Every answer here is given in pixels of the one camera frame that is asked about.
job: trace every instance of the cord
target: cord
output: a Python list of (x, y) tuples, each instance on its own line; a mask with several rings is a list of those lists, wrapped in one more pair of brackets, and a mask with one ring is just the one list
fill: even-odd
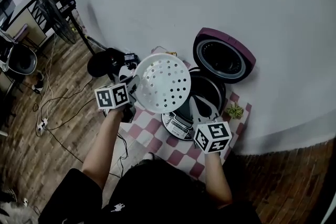
[(75, 92), (73, 95), (71, 95), (71, 96), (69, 96), (69, 97), (56, 97), (56, 98), (49, 99), (48, 101), (46, 101), (46, 102), (42, 105), (42, 107), (41, 107), (41, 113), (42, 113), (43, 107), (44, 107), (48, 102), (51, 102), (51, 101), (53, 101), (53, 100), (57, 100), (57, 99), (71, 99), (71, 98), (72, 98), (73, 96), (75, 96), (76, 94), (81, 93), (81, 92), (85, 89), (85, 87), (86, 87), (92, 80), (93, 80), (93, 77), (91, 77), (90, 81), (89, 81), (88, 83), (86, 83), (86, 84), (84, 85), (84, 87), (83, 87), (79, 92)]
[(38, 207), (36, 205), (33, 206), (33, 210), (38, 216), (41, 215), (41, 211), (40, 211), (40, 209), (38, 209)]
[[(50, 56), (50, 58), (48, 59), (47, 64), (46, 64), (46, 75), (47, 75), (47, 76), (50, 75), (50, 70), (51, 70), (51, 64), (52, 64), (52, 63), (50, 63), (50, 67), (49, 67), (49, 75), (48, 75), (47, 68), (48, 68), (48, 63), (49, 63), (50, 59), (53, 58), (52, 56), (53, 56), (53, 54), (54, 54), (54, 47), (55, 47), (55, 43), (56, 43), (56, 36), (57, 36), (57, 35), (56, 35), (56, 33), (55, 33), (55, 34), (54, 34), (54, 44), (53, 44), (53, 48), (52, 48), (52, 50), (51, 50), (51, 56)], [(44, 97), (46, 96), (46, 94), (47, 94), (47, 92), (48, 92), (48, 86), (49, 86), (49, 79), (48, 79), (47, 89), (46, 89), (46, 91), (45, 91), (45, 93), (44, 93), (44, 95), (43, 95), (43, 97), (42, 97), (42, 100), (41, 100), (40, 104), (38, 105), (38, 108), (37, 108), (37, 121), (38, 121), (38, 119), (40, 119), (40, 120), (42, 121), (42, 115), (40, 115), (40, 110), (39, 110), (39, 108), (41, 107), (42, 101), (43, 101)]]
[[(10, 82), (12, 83), (12, 84), (14, 84), (14, 81), (13, 80), (11, 80), (6, 74), (5, 74), (5, 76), (7, 77), (7, 79), (9, 79), (10, 80)], [(38, 93), (39, 95), (40, 95), (40, 97), (41, 97), (41, 100), (42, 100), (42, 95), (41, 95), (41, 93), (40, 92), (36, 92), (36, 91), (34, 91), (31, 87), (29, 87), (29, 86), (27, 86), (27, 85), (25, 85), (24, 83), (22, 83), (22, 82), (20, 82), (20, 84), (22, 84), (22, 85), (24, 85), (24, 86), (26, 86), (28, 89), (30, 89), (30, 90), (32, 90), (34, 93)], [(37, 105), (37, 109), (38, 109), (38, 104), (37, 103), (35, 103), (34, 105), (33, 105), (33, 111), (34, 112), (36, 112), (37, 110), (34, 110), (34, 106), (35, 105)], [(40, 135), (38, 135), (37, 134), (37, 132), (36, 132), (36, 129), (37, 129), (37, 122), (38, 122), (38, 118), (36, 119), (36, 123), (35, 123), (35, 134), (36, 134), (36, 136), (37, 137), (41, 137)]]
[(122, 157), (122, 156), (120, 156), (119, 159), (118, 159), (118, 161), (120, 162), (120, 165), (121, 165), (121, 167), (122, 167), (122, 170), (121, 170), (121, 177), (123, 177), (123, 174), (124, 174), (124, 166), (123, 166), (121, 160), (122, 160), (122, 159), (127, 159), (127, 158), (128, 158), (127, 142), (126, 142), (125, 138), (122, 137), (119, 133), (118, 133), (117, 137), (119, 137), (119, 138), (123, 141), (124, 146), (125, 146), (125, 151), (126, 151), (126, 157)]
[[(80, 159), (80, 158), (78, 158), (74, 153), (72, 153), (70, 150), (68, 150), (56, 137), (55, 137), (55, 135), (51, 132), (51, 131), (49, 131), (48, 130), (48, 132), (53, 136), (53, 138), (61, 145), (61, 147), (62, 148), (64, 148), (67, 152), (69, 152), (73, 157), (75, 157), (77, 160), (79, 160), (81, 163), (83, 163), (83, 161)], [(112, 176), (115, 176), (115, 177), (118, 177), (118, 178), (121, 178), (120, 176), (118, 176), (118, 175), (115, 175), (115, 174), (113, 174), (113, 173), (109, 173), (110, 175), (112, 175)]]
[(98, 47), (99, 49), (101, 50), (106, 50), (106, 49), (103, 49), (102, 47), (98, 46), (96, 43), (92, 42), (90, 39), (87, 38), (87, 40), (91, 43), (91, 44), (94, 44), (96, 47)]
[[(49, 89), (51, 90), (51, 98), (54, 98), (54, 92), (52, 91), (51, 89), (51, 86), (50, 86), (50, 82), (49, 82), (49, 76), (50, 76), (50, 71), (51, 71), (51, 64), (52, 64), (52, 58), (53, 58), (53, 55), (54, 55), (54, 48), (55, 48), (55, 43), (56, 43), (56, 40), (57, 40), (57, 36), (55, 35), (55, 38), (54, 38), (54, 45), (53, 45), (53, 48), (51, 50), (51, 57), (50, 57), (50, 67), (49, 67), (49, 74), (47, 74), (47, 89), (49, 87)], [(47, 121), (49, 120), (49, 113), (48, 113), (48, 109), (49, 109), (49, 106), (50, 106), (51, 103), (48, 104), (48, 107), (47, 107)]]
[(96, 98), (93, 98), (93, 99), (89, 100), (88, 102), (86, 102), (86, 103), (85, 103), (85, 104), (78, 110), (78, 112), (77, 112), (74, 116), (72, 116), (72, 117), (71, 117), (70, 119), (68, 119), (66, 122), (62, 123), (60, 126), (55, 127), (55, 128), (52, 128), (52, 129), (46, 129), (46, 128), (43, 127), (43, 129), (46, 130), (46, 131), (53, 131), (53, 130), (56, 130), (56, 129), (62, 127), (64, 124), (68, 123), (68, 122), (71, 121), (75, 116), (77, 116), (77, 115), (79, 114), (79, 112), (84, 108), (84, 106), (86, 106), (88, 103), (90, 103), (91, 101), (93, 101), (93, 100), (95, 100), (95, 99), (96, 99)]

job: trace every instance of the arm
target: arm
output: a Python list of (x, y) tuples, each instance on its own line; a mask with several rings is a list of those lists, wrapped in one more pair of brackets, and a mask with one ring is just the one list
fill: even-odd
[(112, 162), (113, 148), (123, 113), (112, 110), (100, 127), (96, 140), (86, 156), (82, 172), (104, 189)]
[(205, 185), (211, 199), (220, 209), (232, 203), (232, 194), (226, 181), (218, 153), (205, 154)]

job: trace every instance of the power strip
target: power strip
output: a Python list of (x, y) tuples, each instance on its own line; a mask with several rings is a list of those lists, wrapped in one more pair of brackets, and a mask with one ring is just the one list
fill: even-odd
[(42, 122), (37, 126), (37, 131), (42, 134), (44, 131), (44, 127), (46, 127), (48, 124), (47, 119), (42, 120)]

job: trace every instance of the white backdrop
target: white backdrop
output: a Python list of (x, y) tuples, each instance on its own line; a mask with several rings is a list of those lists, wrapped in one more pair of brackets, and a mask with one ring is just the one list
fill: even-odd
[[(253, 105), (239, 151), (283, 150), (334, 136), (333, 117), (323, 124), (318, 119), (336, 109), (336, 0), (76, 1), (90, 35), (140, 58), (163, 46), (193, 62), (193, 41), (202, 27), (248, 47), (257, 68), (232, 86)], [(318, 132), (306, 130), (314, 120)]]

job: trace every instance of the rice cooker lid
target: rice cooker lid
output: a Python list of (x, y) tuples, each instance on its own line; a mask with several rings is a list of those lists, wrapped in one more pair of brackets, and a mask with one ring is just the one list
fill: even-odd
[(209, 76), (236, 83), (247, 77), (256, 62), (251, 52), (231, 36), (211, 28), (202, 28), (195, 38), (194, 60)]

